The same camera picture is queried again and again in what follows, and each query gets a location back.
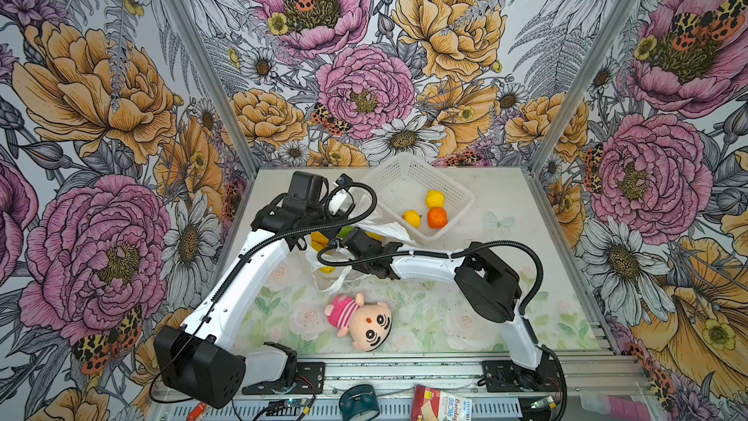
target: basket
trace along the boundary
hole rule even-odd
[[[378,206],[408,230],[414,239],[435,241],[450,230],[475,202],[468,189],[409,153],[393,156],[373,169],[361,182],[369,184],[377,195]],[[428,191],[444,193],[444,210],[449,222],[444,228],[431,229],[426,215],[425,195]],[[402,219],[402,214],[416,210],[421,215],[421,226],[416,229]]]

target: orange fruit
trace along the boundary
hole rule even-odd
[[[446,220],[446,210],[442,207],[434,207],[429,210],[426,219],[429,221],[429,228],[431,229],[442,229],[448,223]]]

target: doll head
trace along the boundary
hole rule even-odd
[[[385,341],[392,330],[392,311],[385,303],[364,304],[363,295],[355,300],[338,296],[325,308],[332,325],[339,328],[337,335],[353,337],[353,346],[360,351],[373,351]]]

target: floral wallpaper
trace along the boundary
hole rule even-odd
[[[674,420],[748,419],[747,13],[641,0],[566,127],[586,133],[580,151],[561,139],[539,173],[619,349]]]
[[[142,421],[153,335],[210,290],[247,175],[158,4],[0,15],[4,417]]]
[[[374,166],[398,152],[527,164],[616,2],[184,1],[267,167]],[[580,106],[559,142],[568,161],[588,115]]]

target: yellow lemon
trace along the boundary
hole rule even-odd
[[[425,194],[425,206],[433,209],[439,207],[444,208],[444,194],[440,191],[429,191]]]
[[[402,214],[402,219],[414,228],[420,227],[420,215],[416,210],[409,210]]]

